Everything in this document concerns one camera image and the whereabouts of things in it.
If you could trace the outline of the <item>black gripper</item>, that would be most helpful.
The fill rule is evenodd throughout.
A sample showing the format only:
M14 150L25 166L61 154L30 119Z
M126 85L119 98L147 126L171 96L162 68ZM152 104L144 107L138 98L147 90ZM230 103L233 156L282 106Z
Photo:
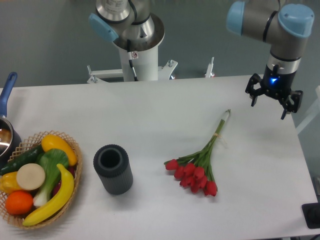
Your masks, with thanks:
M297 113L300 109L304 92L302 90L292 90L291 86L296 72L289 74L280 74L280 68L276 65L274 69L265 67L263 78L254 73L245 88L245 92L251 98L251 106L254 107L258 96L266 95L276 100L283 100L283 112L281 120L284 120L288 114Z

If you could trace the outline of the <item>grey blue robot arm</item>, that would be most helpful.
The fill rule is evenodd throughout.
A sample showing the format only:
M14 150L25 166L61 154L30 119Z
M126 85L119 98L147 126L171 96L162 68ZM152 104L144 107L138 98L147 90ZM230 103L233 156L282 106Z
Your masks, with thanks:
M169 79L175 66L158 65L158 47L165 28L151 12L148 0L98 0L90 14L91 28L118 49L123 79L157 81ZM312 32L314 12L302 4L272 6L268 0L234 2L226 17L226 28L237 35L270 44L263 76L253 74L245 92L255 103L261 95L277 100L283 116L296 113L303 92L292 90L292 82Z

